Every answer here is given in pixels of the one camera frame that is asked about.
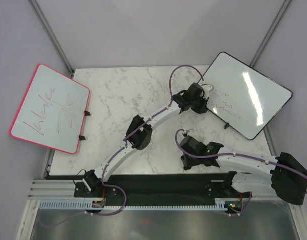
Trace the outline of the black framed whiteboard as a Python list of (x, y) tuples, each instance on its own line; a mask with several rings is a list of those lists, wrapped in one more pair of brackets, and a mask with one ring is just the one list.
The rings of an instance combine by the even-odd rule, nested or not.
[(212, 86), (208, 110), (250, 141), (293, 97), (290, 89), (226, 52), (209, 66), (204, 82)]

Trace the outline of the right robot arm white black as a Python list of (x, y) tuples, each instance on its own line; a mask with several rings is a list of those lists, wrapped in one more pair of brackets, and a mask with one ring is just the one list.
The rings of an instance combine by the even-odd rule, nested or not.
[(184, 170), (204, 165), (219, 168), (226, 174), (222, 191), (227, 197), (252, 193), (255, 196), (277, 196), (296, 206), (307, 195), (307, 170), (289, 153), (279, 156), (251, 155), (225, 147), (221, 143), (205, 145), (190, 135), (176, 143), (183, 152)]

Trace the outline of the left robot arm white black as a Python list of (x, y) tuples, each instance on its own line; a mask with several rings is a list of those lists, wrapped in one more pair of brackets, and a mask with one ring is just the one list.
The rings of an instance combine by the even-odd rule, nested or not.
[(193, 110), (197, 114), (206, 113), (209, 95), (213, 89), (214, 87), (209, 84), (193, 83), (189, 89), (173, 95), (171, 103), (157, 112), (146, 117), (135, 116), (119, 150), (98, 168), (85, 173), (82, 179), (85, 191), (92, 197), (100, 196), (116, 169), (137, 151), (148, 147), (153, 131), (161, 124), (188, 110)]

